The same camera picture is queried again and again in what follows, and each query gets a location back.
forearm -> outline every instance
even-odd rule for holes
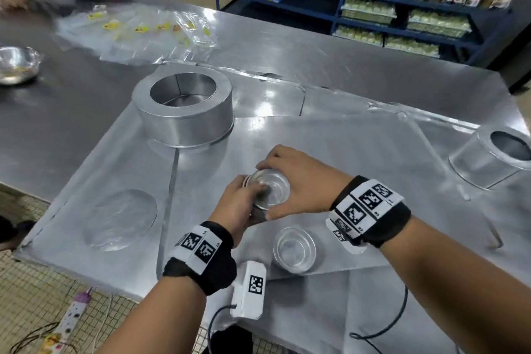
[[[531,352],[527,286],[414,217],[381,251],[467,354]]]
[[[98,354],[192,352],[207,297],[189,277],[163,277]]]

plastic cup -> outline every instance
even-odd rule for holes
[[[315,243],[306,231],[288,227],[280,231],[273,246],[276,263],[293,274],[307,272],[315,263]]]

stainless steel table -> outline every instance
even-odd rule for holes
[[[273,74],[302,84],[342,89],[373,100],[399,102],[473,123],[504,123],[519,129],[525,126],[496,73],[174,1],[140,1],[196,10],[208,17],[220,44],[220,49],[215,50],[207,62],[215,67]],[[0,119],[4,124],[0,130],[0,182],[50,201],[126,107],[137,81],[155,68],[131,68],[99,62],[80,50],[62,51],[53,40],[50,20],[36,13],[2,17],[0,34],[2,43],[31,46],[47,56],[42,74],[34,84],[0,90]],[[151,270],[155,265],[160,227],[161,223],[156,222],[149,231],[149,243],[136,250],[135,257],[142,261],[136,272],[102,273],[94,283],[103,286],[119,283],[123,286],[119,290],[121,293],[136,299],[145,296],[156,279]],[[46,263],[75,273],[75,261],[68,268]],[[313,277],[320,278],[310,282]],[[325,319],[330,319],[330,324],[341,328],[339,310],[329,314],[322,311],[318,300],[315,303],[316,294],[322,289],[319,285],[326,285],[326,282],[322,275],[313,277],[308,277],[309,294],[305,296],[308,299],[302,303],[306,313],[322,313]],[[344,293],[347,275],[335,277],[339,290]],[[280,283],[274,288],[280,291],[277,295],[285,290]],[[331,295],[335,296],[332,297],[335,302],[330,308],[341,308],[340,301],[345,294]],[[278,306],[275,322],[278,318],[279,324],[289,324],[293,312],[293,308]],[[279,324],[272,324],[271,317],[256,324],[256,329],[308,351],[319,349],[315,344],[302,342],[304,333],[316,333],[316,341],[341,350],[338,330],[323,331],[310,320],[299,330],[279,328]],[[320,338],[319,333],[324,333],[324,337]]]

metal bowl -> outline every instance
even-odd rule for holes
[[[3,46],[0,48],[0,84],[14,86],[39,73],[42,56],[35,49]]]

pile of plastic bags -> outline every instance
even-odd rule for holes
[[[217,47],[205,17],[139,3],[98,5],[56,19],[55,29],[101,60],[131,65],[205,61]]]

